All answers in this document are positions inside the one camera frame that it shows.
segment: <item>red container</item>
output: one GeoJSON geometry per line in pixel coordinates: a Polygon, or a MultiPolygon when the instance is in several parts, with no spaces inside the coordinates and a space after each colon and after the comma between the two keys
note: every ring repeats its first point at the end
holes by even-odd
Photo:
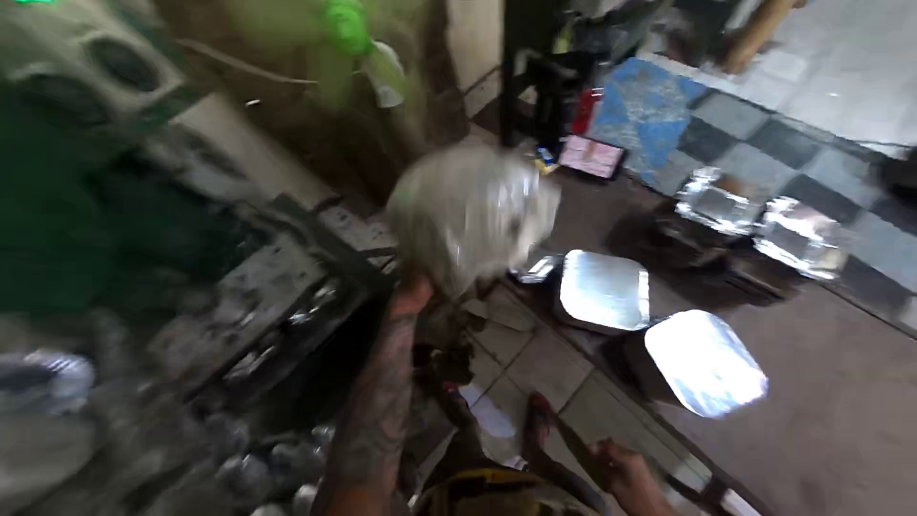
{"type": "Polygon", "coordinates": [[[589,123],[592,121],[592,110],[595,105],[602,100],[604,88],[590,88],[583,90],[580,95],[580,106],[577,107],[576,117],[573,119],[573,125],[570,126],[573,134],[585,134],[589,129],[589,123]]]}

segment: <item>foil-covered box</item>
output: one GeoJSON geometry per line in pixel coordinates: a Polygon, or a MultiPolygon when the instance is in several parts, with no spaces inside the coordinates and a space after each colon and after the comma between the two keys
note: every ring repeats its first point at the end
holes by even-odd
{"type": "Polygon", "coordinates": [[[643,265],[596,252],[564,257],[559,315],[569,324],[616,334],[649,323],[649,274],[643,265]]]}
{"type": "Polygon", "coordinates": [[[768,377],[732,328],[702,310],[678,312],[628,336],[624,355],[649,398],[704,418],[768,393],[768,377]]]}
{"type": "Polygon", "coordinates": [[[725,235],[751,234],[761,211],[756,190],[715,167],[695,170],[676,194],[675,211],[725,235]]]}
{"type": "Polygon", "coordinates": [[[835,279],[847,261],[853,232],[791,197],[777,197],[756,230],[755,249],[801,275],[835,279]]]}

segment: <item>cable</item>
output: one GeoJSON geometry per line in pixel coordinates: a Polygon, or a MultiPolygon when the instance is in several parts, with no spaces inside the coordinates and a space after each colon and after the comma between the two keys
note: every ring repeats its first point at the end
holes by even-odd
{"type": "Polygon", "coordinates": [[[286,75],[280,75],[279,73],[269,72],[263,68],[255,66],[254,64],[249,64],[229,54],[225,54],[217,49],[203,44],[200,41],[195,41],[193,39],[177,39],[175,42],[179,45],[182,45],[183,47],[187,47],[191,50],[200,52],[207,57],[216,59],[223,64],[228,64],[233,68],[237,68],[243,72],[248,72],[265,79],[269,79],[275,83],[318,84],[318,81],[310,81],[308,79],[294,79],[292,77],[287,77],[286,75]]]}

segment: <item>hand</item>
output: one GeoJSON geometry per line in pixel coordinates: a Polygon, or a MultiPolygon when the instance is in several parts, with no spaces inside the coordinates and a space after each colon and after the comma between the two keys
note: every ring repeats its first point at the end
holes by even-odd
{"type": "Polygon", "coordinates": [[[590,446],[590,451],[605,469],[607,484],[599,487],[612,493],[629,516],[675,515],[641,454],[611,439],[590,446]]]}
{"type": "Polygon", "coordinates": [[[392,297],[392,313],[417,314],[433,296],[433,284],[424,271],[417,267],[404,270],[403,279],[392,297]]]}

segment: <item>clothing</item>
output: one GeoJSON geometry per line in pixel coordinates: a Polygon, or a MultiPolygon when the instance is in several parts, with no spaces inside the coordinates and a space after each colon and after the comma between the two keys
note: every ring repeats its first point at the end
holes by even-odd
{"type": "Polygon", "coordinates": [[[501,466],[484,454],[476,425],[459,430],[414,505],[421,516],[597,516],[604,498],[547,454],[532,457],[530,472],[501,466]]]}

